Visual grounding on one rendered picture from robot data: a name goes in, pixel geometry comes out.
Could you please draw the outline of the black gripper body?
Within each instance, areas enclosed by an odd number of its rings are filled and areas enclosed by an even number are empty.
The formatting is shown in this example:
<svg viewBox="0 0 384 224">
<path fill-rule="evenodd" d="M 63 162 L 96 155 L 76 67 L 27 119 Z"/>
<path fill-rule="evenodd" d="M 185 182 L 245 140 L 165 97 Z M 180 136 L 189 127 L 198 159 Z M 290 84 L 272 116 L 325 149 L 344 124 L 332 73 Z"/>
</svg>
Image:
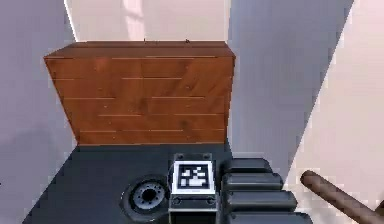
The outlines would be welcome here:
<svg viewBox="0 0 384 224">
<path fill-rule="evenodd" d="M 129 223 L 162 223 L 168 215 L 170 192 L 163 175 L 145 175 L 122 192 L 120 208 Z"/>
</svg>

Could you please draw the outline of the brown wooden chest of drawers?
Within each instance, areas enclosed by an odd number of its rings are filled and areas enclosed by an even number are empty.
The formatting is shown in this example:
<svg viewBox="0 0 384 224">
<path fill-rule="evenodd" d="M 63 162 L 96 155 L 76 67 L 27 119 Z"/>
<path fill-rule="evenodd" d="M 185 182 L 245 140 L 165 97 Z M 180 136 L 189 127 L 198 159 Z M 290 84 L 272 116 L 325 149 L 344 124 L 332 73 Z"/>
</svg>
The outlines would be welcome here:
<svg viewBox="0 0 384 224">
<path fill-rule="evenodd" d="M 80 145 L 222 144 L 236 56 L 223 41 L 85 41 L 44 62 Z"/>
</svg>

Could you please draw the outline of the brown wooden bar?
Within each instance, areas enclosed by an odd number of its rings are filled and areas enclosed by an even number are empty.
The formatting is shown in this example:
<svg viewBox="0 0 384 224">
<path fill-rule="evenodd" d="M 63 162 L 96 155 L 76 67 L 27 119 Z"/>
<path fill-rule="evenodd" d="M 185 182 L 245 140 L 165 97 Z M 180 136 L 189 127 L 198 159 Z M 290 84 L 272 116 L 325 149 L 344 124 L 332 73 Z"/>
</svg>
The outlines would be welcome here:
<svg viewBox="0 0 384 224">
<path fill-rule="evenodd" d="M 301 183 L 358 224 L 384 224 L 384 216 L 370 209 L 314 171 L 306 170 Z"/>
</svg>

